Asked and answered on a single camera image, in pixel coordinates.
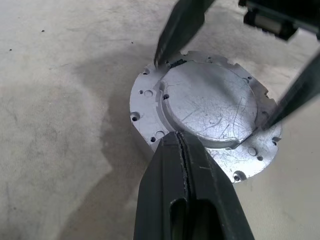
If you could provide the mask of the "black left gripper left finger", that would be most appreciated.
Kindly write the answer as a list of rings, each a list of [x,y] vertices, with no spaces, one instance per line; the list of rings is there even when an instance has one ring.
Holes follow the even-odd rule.
[[[186,131],[163,137],[139,185],[133,240],[190,240],[183,143]]]

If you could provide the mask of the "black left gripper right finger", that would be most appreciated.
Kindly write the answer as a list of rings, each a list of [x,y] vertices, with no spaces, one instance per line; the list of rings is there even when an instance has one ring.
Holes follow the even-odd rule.
[[[236,191],[201,141],[179,134],[188,199],[183,240],[255,240]]]

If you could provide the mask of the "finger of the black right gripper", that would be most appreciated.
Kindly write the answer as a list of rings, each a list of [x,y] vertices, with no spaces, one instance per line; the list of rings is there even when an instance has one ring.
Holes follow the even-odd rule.
[[[159,37],[153,63],[158,67],[183,49],[205,22],[215,0],[178,0]]]
[[[288,88],[269,117],[261,124],[261,129],[271,128],[318,95],[320,95],[320,51]]]

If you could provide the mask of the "grey round disc object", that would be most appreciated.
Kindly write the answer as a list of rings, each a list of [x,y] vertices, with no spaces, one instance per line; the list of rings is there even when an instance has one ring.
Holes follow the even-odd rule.
[[[239,64],[200,51],[149,64],[130,92],[132,135],[147,159],[175,131],[196,136],[232,183],[263,171],[276,157],[280,124],[259,131],[276,106]]]

